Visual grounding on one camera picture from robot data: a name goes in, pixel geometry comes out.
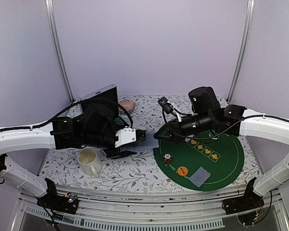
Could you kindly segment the red black poker chip stack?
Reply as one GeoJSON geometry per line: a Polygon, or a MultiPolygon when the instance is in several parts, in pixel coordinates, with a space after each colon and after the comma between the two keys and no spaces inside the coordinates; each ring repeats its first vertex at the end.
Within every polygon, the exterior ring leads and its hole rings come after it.
{"type": "Polygon", "coordinates": [[[168,166],[172,163],[172,155],[170,153],[165,153],[163,155],[163,164],[168,166]]]}

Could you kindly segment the orange big blind button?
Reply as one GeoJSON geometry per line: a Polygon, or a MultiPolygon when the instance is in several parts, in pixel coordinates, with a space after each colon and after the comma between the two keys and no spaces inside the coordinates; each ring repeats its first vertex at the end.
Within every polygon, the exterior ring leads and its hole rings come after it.
{"type": "Polygon", "coordinates": [[[185,177],[185,176],[188,175],[188,168],[184,167],[184,166],[180,166],[177,169],[177,173],[178,173],[179,176],[185,177]]]}

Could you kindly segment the blue playing card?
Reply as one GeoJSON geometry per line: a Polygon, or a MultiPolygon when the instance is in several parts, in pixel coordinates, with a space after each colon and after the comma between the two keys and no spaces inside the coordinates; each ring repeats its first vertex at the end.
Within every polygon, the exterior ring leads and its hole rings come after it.
{"type": "Polygon", "coordinates": [[[211,176],[211,174],[203,167],[200,167],[193,174],[196,174],[197,176],[197,180],[198,180],[197,187],[201,187],[205,183],[205,181],[211,176]]]}
{"type": "Polygon", "coordinates": [[[194,184],[195,186],[198,185],[198,180],[197,180],[196,174],[191,175],[191,176],[189,177],[189,180],[190,180],[190,182],[191,182],[192,184],[194,184]]]}

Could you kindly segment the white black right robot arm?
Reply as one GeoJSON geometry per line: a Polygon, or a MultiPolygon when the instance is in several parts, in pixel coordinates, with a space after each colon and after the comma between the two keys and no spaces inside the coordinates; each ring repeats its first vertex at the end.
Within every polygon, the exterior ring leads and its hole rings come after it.
{"type": "MultiPolygon", "coordinates": [[[[239,105],[220,106],[212,87],[189,92],[193,114],[179,113],[154,134],[158,140],[180,143],[201,132],[251,136],[289,145],[289,119],[256,112],[239,105]]],[[[249,181],[239,205],[251,209],[269,191],[289,180],[289,153],[266,173],[249,181]]]]}

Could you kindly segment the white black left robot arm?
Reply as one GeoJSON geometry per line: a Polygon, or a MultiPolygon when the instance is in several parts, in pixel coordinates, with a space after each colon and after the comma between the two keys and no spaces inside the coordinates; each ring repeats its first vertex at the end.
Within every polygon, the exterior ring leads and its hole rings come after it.
{"type": "Polygon", "coordinates": [[[100,148],[108,158],[119,157],[120,148],[144,141],[146,131],[133,128],[133,124],[118,125],[114,111],[121,106],[108,99],[92,99],[82,114],[70,118],[56,114],[40,124],[19,127],[0,127],[0,178],[42,198],[52,209],[62,205],[55,183],[27,171],[14,162],[8,153],[32,149],[100,148]]]}

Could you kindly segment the cream ceramic mug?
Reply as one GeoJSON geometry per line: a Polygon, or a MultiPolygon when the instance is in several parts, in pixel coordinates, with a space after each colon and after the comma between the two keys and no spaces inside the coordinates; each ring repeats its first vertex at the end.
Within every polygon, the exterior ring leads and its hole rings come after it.
{"type": "Polygon", "coordinates": [[[77,157],[80,169],[85,175],[100,178],[99,171],[102,169],[102,162],[95,149],[83,149],[77,157]]]}

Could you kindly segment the rear poker chip stack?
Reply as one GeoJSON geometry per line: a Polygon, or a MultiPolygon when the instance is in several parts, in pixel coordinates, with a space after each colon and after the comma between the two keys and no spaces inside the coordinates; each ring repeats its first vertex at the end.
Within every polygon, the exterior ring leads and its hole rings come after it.
{"type": "Polygon", "coordinates": [[[122,121],[122,119],[121,118],[115,118],[115,124],[117,125],[117,126],[119,126],[119,127],[125,127],[125,123],[124,123],[124,121],[122,121]]]}

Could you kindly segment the green round poker mat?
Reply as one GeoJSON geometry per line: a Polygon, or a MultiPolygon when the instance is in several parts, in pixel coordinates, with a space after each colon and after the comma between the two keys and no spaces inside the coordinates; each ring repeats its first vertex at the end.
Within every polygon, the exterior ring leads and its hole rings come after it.
{"type": "Polygon", "coordinates": [[[153,149],[155,161],[166,175],[166,184],[176,184],[187,189],[210,192],[224,188],[233,183],[244,166],[244,151],[237,137],[221,135],[217,140],[204,140],[208,132],[203,132],[192,140],[175,144],[170,141],[159,141],[159,147],[153,149]],[[170,153],[172,163],[163,164],[163,155],[170,153]],[[188,175],[181,177],[177,173],[180,166],[188,168],[188,175]],[[189,177],[200,167],[211,176],[201,187],[189,181],[189,177]]]}

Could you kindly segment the aluminium frame rail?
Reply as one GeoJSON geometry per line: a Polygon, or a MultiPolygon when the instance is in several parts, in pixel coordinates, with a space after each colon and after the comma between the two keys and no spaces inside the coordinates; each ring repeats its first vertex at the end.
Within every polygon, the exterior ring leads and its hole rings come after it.
{"type": "Polygon", "coordinates": [[[250,211],[226,214],[225,199],[241,196],[244,187],[212,192],[112,192],[57,186],[79,197],[76,214],[57,221],[62,231],[289,231],[281,194],[272,190],[254,225],[240,223],[250,211]]]}

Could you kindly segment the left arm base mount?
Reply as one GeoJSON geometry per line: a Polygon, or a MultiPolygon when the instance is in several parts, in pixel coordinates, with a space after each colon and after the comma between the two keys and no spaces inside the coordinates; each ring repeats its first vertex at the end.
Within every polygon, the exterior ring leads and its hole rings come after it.
{"type": "Polygon", "coordinates": [[[52,211],[75,215],[79,205],[78,196],[70,192],[59,195],[55,183],[48,178],[45,178],[45,181],[47,184],[46,194],[37,198],[37,205],[52,211]]]}

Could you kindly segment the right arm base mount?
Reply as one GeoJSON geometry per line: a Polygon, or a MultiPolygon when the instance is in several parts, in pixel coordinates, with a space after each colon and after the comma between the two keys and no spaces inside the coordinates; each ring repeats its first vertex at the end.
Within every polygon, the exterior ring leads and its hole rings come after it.
{"type": "Polygon", "coordinates": [[[222,201],[222,208],[227,215],[260,208],[262,206],[264,206],[263,197],[253,192],[222,201]]]}

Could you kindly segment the right aluminium post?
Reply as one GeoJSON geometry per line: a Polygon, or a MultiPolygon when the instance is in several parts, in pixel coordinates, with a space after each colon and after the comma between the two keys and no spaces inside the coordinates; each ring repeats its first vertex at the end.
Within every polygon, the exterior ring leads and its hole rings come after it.
{"type": "Polygon", "coordinates": [[[229,92],[228,92],[228,95],[226,98],[228,103],[231,103],[233,101],[235,91],[236,91],[236,88],[238,86],[239,77],[240,77],[241,69],[243,66],[245,53],[246,53],[246,49],[247,49],[247,45],[248,45],[248,40],[249,40],[249,36],[250,36],[254,7],[255,7],[255,0],[248,0],[247,1],[246,15],[245,15],[245,22],[244,22],[244,27],[243,27],[243,35],[242,35],[242,40],[241,40],[240,49],[239,49],[239,53],[238,53],[238,58],[236,61],[236,66],[235,66],[234,74],[232,77],[230,89],[229,89],[229,92]]]}

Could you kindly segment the aluminium post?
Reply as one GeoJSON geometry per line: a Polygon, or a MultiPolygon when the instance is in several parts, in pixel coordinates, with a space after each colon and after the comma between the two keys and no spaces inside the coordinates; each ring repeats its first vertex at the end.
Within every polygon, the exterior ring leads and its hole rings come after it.
{"type": "Polygon", "coordinates": [[[236,66],[235,66],[234,74],[232,77],[230,89],[229,89],[229,92],[228,92],[228,95],[226,98],[228,103],[231,103],[233,101],[235,91],[236,91],[236,88],[238,86],[239,77],[240,77],[241,69],[243,66],[245,53],[246,53],[246,49],[247,49],[247,45],[248,45],[248,40],[249,40],[249,36],[250,36],[254,7],[255,7],[255,0],[248,0],[247,1],[246,15],[245,15],[245,22],[244,22],[244,27],[243,27],[243,35],[242,35],[242,40],[241,40],[240,49],[239,49],[239,53],[238,53],[238,58],[236,61],[236,66]]]}
{"type": "Polygon", "coordinates": [[[63,85],[66,90],[67,97],[69,101],[72,103],[74,101],[74,96],[73,96],[72,88],[70,86],[70,82],[67,76],[66,66],[65,66],[64,58],[63,58],[62,51],[61,51],[61,46],[60,46],[60,41],[59,41],[59,36],[58,36],[58,31],[57,31],[57,26],[56,26],[56,20],[55,20],[55,14],[54,14],[54,8],[53,8],[53,1],[45,0],[45,6],[46,6],[46,14],[48,18],[50,33],[51,33],[51,37],[53,40],[56,59],[58,61],[59,70],[60,70],[61,77],[63,80],[63,85]]]}

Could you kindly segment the left aluminium post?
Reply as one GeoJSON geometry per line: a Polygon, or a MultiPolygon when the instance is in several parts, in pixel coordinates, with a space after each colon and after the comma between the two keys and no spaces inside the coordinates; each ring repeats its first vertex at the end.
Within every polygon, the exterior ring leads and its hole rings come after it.
{"type": "Polygon", "coordinates": [[[56,26],[56,20],[55,20],[55,14],[54,14],[54,8],[53,8],[53,1],[45,0],[45,6],[46,6],[46,14],[48,18],[50,33],[51,33],[51,37],[53,40],[56,59],[58,61],[59,70],[60,70],[61,77],[63,80],[63,85],[66,90],[67,97],[69,101],[72,103],[74,101],[74,96],[73,96],[72,88],[70,86],[70,82],[67,76],[66,66],[65,66],[64,58],[63,58],[62,51],[61,51],[61,46],[60,46],[60,41],[59,41],[59,36],[58,36],[58,31],[57,31],[57,26],[56,26]]]}

